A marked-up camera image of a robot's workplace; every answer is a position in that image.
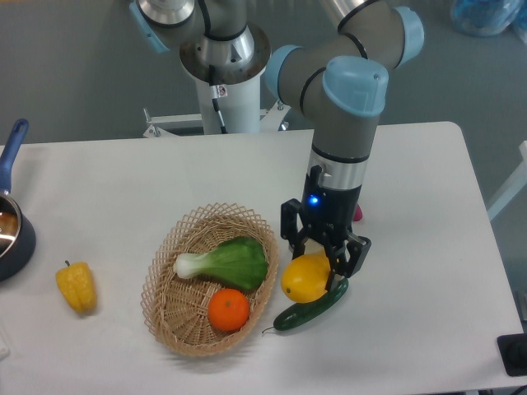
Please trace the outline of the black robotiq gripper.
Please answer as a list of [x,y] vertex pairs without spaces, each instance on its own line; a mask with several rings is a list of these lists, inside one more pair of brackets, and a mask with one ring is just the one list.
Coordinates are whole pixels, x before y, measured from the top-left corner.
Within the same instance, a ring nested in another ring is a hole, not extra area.
[[327,188],[322,185],[323,176],[320,165],[312,166],[305,177],[302,200],[292,198],[281,205],[280,235],[293,256],[305,254],[308,239],[324,244],[330,266],[325,289],[330,291],[336,276],[349,278],[361,269],[371,240],[351,231],[361,186]]

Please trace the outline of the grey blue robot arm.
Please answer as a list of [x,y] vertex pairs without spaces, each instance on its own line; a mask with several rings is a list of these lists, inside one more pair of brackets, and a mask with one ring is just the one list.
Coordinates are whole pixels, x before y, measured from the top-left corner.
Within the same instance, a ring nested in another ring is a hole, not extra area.
[[175,51],[198,91],[206,134],[259,132],[260,87],[314,126],[301,200],[281,208],[281,236],[295,256],[320,244],[329,279],[350,277],[371,246],[352,219],[385,108],[389,71],[422,49],[424,29],[408,7],[326,1],[335,36],[314,48],[271,49],[244,1],[133,1],[130,11],[158,52]]

